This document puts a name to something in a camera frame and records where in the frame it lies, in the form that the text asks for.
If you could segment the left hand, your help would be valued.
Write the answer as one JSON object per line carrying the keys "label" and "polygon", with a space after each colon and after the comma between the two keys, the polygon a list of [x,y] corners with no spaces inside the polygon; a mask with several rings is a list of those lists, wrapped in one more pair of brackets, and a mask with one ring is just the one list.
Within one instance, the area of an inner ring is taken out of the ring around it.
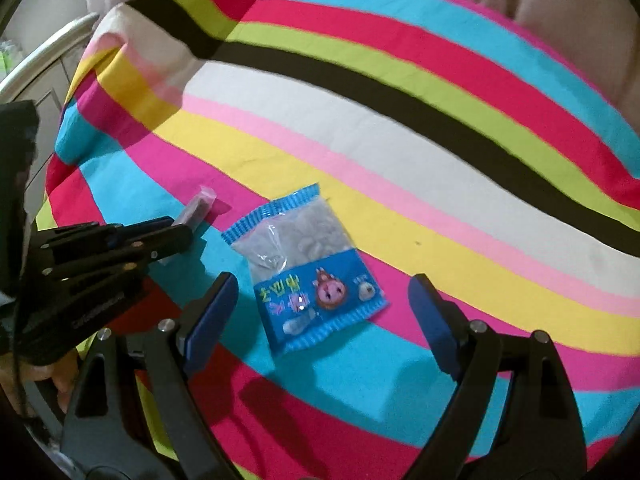
{"label": "left hand", "polygon": [[77,350],[73,349],[53,364],[35,366],[29,362],[20,361],[18,370],[14,370],[14,356],[11,353],[2,356],[1,387],[14,411],[21,415],[27,413],[26,402],[23,400],[25,382],[44,382],[51,379],[55,386],[58,407],[66,413],[79,374],[78,358]]}

